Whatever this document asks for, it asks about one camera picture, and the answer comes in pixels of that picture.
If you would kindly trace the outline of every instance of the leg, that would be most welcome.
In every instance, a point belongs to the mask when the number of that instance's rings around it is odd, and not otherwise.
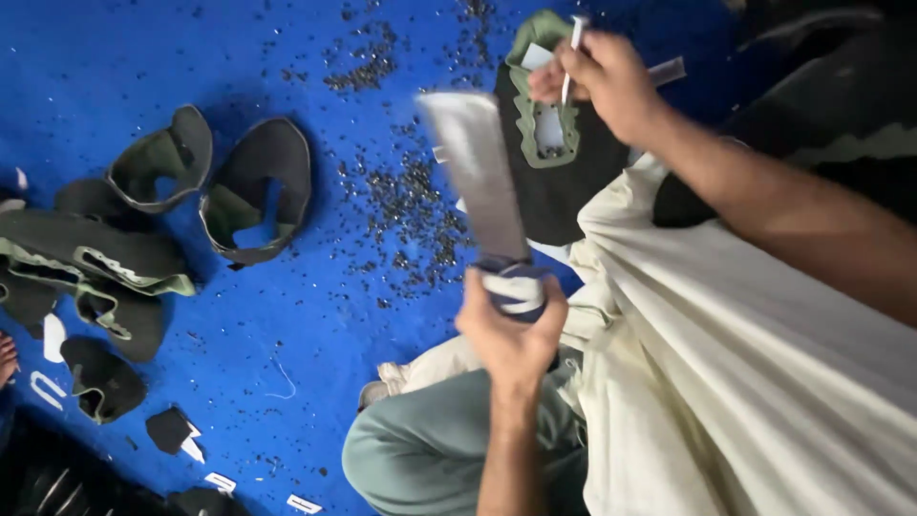
[[[550,506],[572,514],[570,499],[582,506],[586,453],[577,445],[573,411],[555,391],[568,373],[561,368],[545,379],[538,441],[546,450]],[[350,484],[381,514],[473,514],[490,432],[490,389],[480,370],[364,410],[344,444]]]

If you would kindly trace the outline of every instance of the white marker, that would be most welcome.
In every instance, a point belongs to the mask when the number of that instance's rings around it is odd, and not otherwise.
[[[583,28],[589,26],[589,19],[586,17],[578,17],[576,15],[572,16],[573,18],[573,37],[570,38],[570,47],[573,50],[577,50],[580,47],[580,40],[582,39],[582,30]],[[567,104],[567,96],[569,95],[570,89],[570,74],[564,76],[564,89],[560,91],[560,104]]]

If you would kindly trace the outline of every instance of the hand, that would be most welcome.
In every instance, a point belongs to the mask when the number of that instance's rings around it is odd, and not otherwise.
[[[471,341],[491,375],[494,392],[536,396],[541,378],[558,350],[567,320],[567,298],[554,276],[544,282],[547,307],[535,324],[505,317],[491,304],[483,274],[465,271],[465,302],[456,317],[456,328]]]
[[[0,331],[0,387],[6,385],[9,377],[16,372],[19,362],[16,359],[16,346],[13,337]]]
[[[565,39],[555,49],[555,57],[529,75],[532,100],[557,102],[564,75],[569,73],[575,81],[570,85],[574,98],[591,99],[596,113],[618,140],[649,150],[653,124],[666,112],[666,103],[627,38],[587,30],[579,50],[573,50]]]

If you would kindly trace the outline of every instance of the knife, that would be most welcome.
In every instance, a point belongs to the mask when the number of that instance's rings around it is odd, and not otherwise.
[[[480,248],[475,266],[484,272],[491,302],[507,317],[535,322],[545,311],[541,278],[547,269],[532,265],[496,98],[432,93],[419,95],[417,104],[443,147],[449,182],[465,200],[471,232]]]

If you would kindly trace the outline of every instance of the blue mat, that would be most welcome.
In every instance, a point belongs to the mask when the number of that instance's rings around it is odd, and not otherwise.
[[[466,86],[479,78],[492,88],[493,70],[455,65],[450,71],[448,53],[461,31],[473,35],[480,24],[459,21],[462,4],[454,0],[352,2],[32,0],[4,6],[0,185],[15,185],[20,167],[33,206],[49,207],[66,182],[100,176],[131,141],[168,125],[183,104],[204,112],[215,133],[216,163],[266,117],[293,118],[311,143],[309,219],[274,261],[227,269],[210,250],[197,196],[161,218],[205,286],[196,297],[165,298],[165,343],[153,362],[137,366],[149,395],[120,420],[96,426],[73,398],[57,411],[29,390],[32,371],[68,392],[70,374],[63,364],[45,361],[40,342],[0,315],[0,328],[15,336],[20,351],[17,401],[46,413],[126,478],[159,493],[205,485],[204,476],[217,472],[238,482],[237,496],[257,515],[296,513],[285,504],[291,493],[329,513],[370,513],[339,462],[359,389],[376,377],[376,364],[409,361],[455,334],[460,285],[446,280],[460,276],[472,250],[458,248],[458,263],[433,287],[415,286],[414,298],[399,297],[390,285],[406,276],[391,266],[392,257],[402,251],[427,263],[429,250],[399,241],[394,230],[381,244],[386,260],[368,242],[358,243],[368,240],[367,216],[378,206],[359,197],[344,202],[348,188],[337,168],[342,161],[356,166],[360,146],[371,166],[390,165],[398,174],[403,151],[427,151],[417,149],[421,140],[395,135],[391,127],[414,123],[420,88],[456,80]],[[647,65],[683,55],[689,77],[662,91],[705,123],[722,121],[776,79],[765,56],[733,53],[734,21],[719,0],[579,3],[499,2],[484,38],[492,59],[509,50],[514,28],[537,7],[561,14],[586,8],[598,25],[631,36]],[[331,91],[323,77],[362,64],[351,52],[378,39],[362,28],[372,23],[378,34],[375,23],[382,21],[398,38],[390,55],[396,70],[380,79],[380,89]],[[463,81],[466,74],[470,79]],[[442,171],[434,176],[451,206],[455,199]],[[538,261],[554,266],[568,292],[578,287],[569,269],[543,256]],[[76,318],[68,298],[55,312],[69,334],[104,337]],[[147,436],[145,419],[171,405],[201,430],[196,441],[205,465],[186,454],[163,454]]]

